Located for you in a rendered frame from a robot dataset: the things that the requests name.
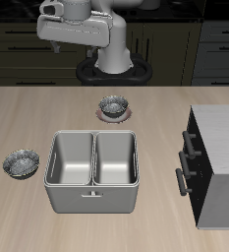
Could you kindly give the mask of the white cabinet with black front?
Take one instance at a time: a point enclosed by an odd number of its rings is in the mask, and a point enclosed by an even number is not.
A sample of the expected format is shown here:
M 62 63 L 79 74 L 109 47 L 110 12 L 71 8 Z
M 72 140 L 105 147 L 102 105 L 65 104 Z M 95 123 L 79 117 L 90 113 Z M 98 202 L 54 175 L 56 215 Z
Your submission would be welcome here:
M 193 105 L 187 130 L 200 156 L 188 158 L 186 143 L 183 150 L 190 170 L 197 173 L 190 179 L 183 174 L 198 229 L 229 229 L 229 105 Z

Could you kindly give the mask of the dark kitchen cupboards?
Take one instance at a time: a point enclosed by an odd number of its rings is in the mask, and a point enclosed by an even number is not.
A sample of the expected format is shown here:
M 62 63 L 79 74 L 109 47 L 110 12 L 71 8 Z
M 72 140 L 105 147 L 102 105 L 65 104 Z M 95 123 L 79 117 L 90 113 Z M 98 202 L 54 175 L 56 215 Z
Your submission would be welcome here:
M 0 86 L 78 86 L 78 65 L 90 45 L 37 36 L 39 7 L 44 0 L 0 0 Z M 187 86 L 195 64 L 201 20 L 194 0 L 167 0 L 173 16 L 158 9 L 115 8 L 126 24 L 126 46 L 152 68 L 146 85 Z

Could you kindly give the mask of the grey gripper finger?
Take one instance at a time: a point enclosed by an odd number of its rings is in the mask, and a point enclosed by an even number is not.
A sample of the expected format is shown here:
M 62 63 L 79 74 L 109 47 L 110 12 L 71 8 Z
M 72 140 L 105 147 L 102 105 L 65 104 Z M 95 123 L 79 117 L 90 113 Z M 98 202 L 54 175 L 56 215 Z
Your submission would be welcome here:
M 92 46 L 91 49 L 89 49 L 86 52 L 86 57 L 91 58 L 93 56 L 93 52 L 95 51 L 96 48 L 97 48 L 96 46 Z
M 61 46 L 59 46 L 56 41 L 51 41 L 51 45 L 54 48 L 54 53 L 56 54 L 60 53 Z

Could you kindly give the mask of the round pink-rimmed plate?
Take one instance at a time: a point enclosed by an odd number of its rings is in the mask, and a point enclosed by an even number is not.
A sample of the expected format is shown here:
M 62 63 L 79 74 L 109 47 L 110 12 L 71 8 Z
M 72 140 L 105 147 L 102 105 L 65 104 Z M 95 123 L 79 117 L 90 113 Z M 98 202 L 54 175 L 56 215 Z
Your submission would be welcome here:
M 109 124 L 119 124 L 127 121 L 132 116 L 132 110 L 130 107 L 128 107 L 123 115 L 117 118 L 111 118 L 106 116 L 100 108 L 98 108 L 95 112 L 96 117 L 106 123 Z

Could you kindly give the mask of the white two-bin basket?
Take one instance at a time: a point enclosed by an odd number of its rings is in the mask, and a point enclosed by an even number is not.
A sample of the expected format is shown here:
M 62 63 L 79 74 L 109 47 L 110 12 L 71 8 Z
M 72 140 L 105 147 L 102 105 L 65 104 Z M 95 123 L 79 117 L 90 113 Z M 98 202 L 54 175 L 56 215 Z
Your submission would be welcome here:
M 58 214 L 129 214 L 140 185 L 137 136 L 129 130 L 54 134 L 43 184 Z

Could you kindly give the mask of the grey patterned bowl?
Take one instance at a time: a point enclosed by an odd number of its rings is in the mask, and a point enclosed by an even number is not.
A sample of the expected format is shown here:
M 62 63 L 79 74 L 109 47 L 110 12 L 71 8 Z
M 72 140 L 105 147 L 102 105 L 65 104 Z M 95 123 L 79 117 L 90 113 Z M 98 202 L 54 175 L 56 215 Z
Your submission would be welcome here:
M 3 170 L 10 177 L 25 180 L 38 170 L 40 157 L 33 150 L 17 150 L 9 154 L 3 161 Z
M 99 102 L 101 111 L 110 118 L 118 118 L 123 115 L 128 105 L 128 101 L 119 95 L 106 96 Z

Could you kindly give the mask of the flat black base plate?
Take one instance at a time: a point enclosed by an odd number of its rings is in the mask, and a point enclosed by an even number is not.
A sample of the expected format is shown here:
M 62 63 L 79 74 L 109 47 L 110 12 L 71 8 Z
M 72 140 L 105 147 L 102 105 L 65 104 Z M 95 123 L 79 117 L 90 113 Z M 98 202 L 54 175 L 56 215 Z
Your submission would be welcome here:
M 77 78 L 86 87 L 142 87 L 152 77 L 152 68 L 138 53 L 132 53 L 133 68 L 122 74 L 107 74 L 94 66 L 98 56 L 93 53 L 82 61 L 76 71 Z

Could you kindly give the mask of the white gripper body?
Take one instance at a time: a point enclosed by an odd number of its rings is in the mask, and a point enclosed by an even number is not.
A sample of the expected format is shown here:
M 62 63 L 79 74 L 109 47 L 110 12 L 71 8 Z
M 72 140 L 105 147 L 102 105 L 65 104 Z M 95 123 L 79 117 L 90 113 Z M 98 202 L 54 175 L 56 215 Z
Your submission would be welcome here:
M 92 11 L 82 22 L 69 22 L 62 17 L 40 15 L 37 36 L 40 39 L 91 46 L 107 46 L 113 19 L 106 13 Z

